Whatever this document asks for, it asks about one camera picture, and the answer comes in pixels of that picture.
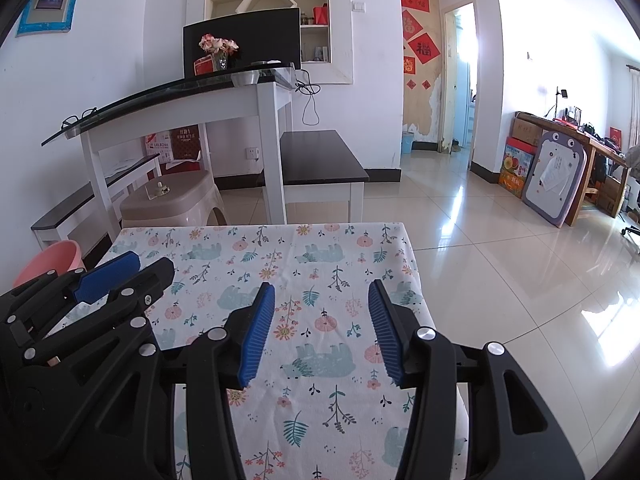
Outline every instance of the television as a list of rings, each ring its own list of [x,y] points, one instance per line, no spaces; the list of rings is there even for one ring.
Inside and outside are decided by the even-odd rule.
[[[185,79],[195,77],[193,63],[206,56],[198,46],[205,34],[238,44],[238,51],[229,57],[229,68],[272,60],[301,67],[298,8],[254,10],[187,25],[182,34]]]

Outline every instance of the blue trash bin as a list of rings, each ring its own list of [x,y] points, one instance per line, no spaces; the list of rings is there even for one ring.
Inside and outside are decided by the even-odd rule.
[[[411,146],[414,143],[414,134],[411,132],[402,132],[402,147],[400,153],[411,153]]]

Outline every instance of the beige wall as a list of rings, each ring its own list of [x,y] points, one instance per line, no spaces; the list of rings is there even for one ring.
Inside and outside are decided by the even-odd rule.
[[[440,3],[429,0],[429,12],[403,7],[411,17],[419,23],[422,30],[414,33],[409,39],[404,38],[404,55],[415,58],[415,75],[404,74],[404,109],[402,123],[407,127],[414,124],[418,129],[415,140],[438,142],[438,122],[440,119],[440,94],[442,91],[442,54],[433,57],[426,63],[421,63],[409,43],[420,38],[425,32],[429,35],[439,52],[442,52],[442,28],[440,25]],[[403,19],[403,30],[407,31],[408,23]],[[409,88],[409,81],[415,86]],[[424,81],[428,81],[430,88],[425,89]]]

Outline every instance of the picture frame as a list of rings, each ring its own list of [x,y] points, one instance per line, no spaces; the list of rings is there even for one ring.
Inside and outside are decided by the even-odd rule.
[[[76,0],[29,0],[20,16],[16,36],[38,32],[68,32]]]

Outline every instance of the vase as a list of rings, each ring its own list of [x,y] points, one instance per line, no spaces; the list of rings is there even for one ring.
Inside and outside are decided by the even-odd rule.
[[[213,54],[213,70],[226,70],[228,68],[229,54],[223,50],[219,50]]]

